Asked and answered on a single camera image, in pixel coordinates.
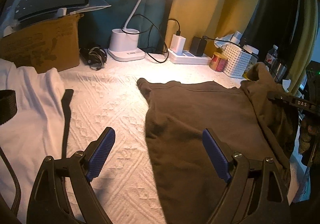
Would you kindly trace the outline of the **person right hand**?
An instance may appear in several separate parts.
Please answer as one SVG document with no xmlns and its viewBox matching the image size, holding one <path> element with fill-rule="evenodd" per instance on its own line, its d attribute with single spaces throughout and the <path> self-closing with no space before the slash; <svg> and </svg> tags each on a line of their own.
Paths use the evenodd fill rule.
<svg viewBox="0 0 320 224">
<path fill-rule="evenodd" d="M 298 153 L 302 155 L 305 166 L 319 164 L 319 121 L 314 121 L 307 116 L 301 122 L 299 129 Z"/>
</svg>

